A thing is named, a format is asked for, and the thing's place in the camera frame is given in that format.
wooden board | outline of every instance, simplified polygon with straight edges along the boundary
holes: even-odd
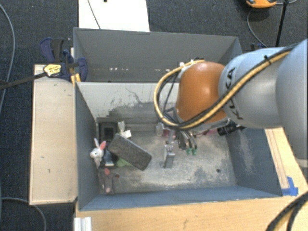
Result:
[[[35,74],[42,69],[35,66]],[[34,81],[29,201],[32,205],[73,202],[77,160],[72,83],[44,77]]]

white paper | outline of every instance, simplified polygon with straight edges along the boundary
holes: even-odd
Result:
[[[146,0],[89,0],[101,29],[149,32]],[[98,29],[87,0],[79,0],[79,27]]]

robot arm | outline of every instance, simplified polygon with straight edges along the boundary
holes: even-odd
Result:
[[[173,117],[159,108],[163,86],[180,75]],[[202,60],[167,73],[154,92],[156,113],[175,130],[283,127],[307,175],[307,39],[234,58],[225,67]]]

dark carpet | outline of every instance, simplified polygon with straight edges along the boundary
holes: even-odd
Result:
[[[73,27],[78,26],[78,0],[0,0],[11,18],[16,34],[16,54],[10,81],[33,74],[45,37],[63,37],[72,46]],[[257,43],[248,31],[249,8],[240,0],[147,0],[151,31],[237,36],[243,51]],[[282,6],[251,14],[251,27],[268,46],[274,46]],[[308,0],[290,4],[286,11],[281,46],[307,38]],[[12,53],[12,36],[0,12],[0,79]],[[32,84],[7,90],[0,116],[0,180],[2,196],[28,198],[31,144]],[[73,205],[40,206],[49,231],[72,229]],[[4,202],[1,231],[43,229],[42,220],[27,205]]]

blue tape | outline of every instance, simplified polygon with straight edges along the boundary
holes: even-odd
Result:
[[[284,196],[288,195],[288,196],[297,196],[298,195],[298,187],[294,186],[293,180],[291,177],[288,177],[288,182],[289,182],[289,188],[283,188],[282,189],[282,194]]]

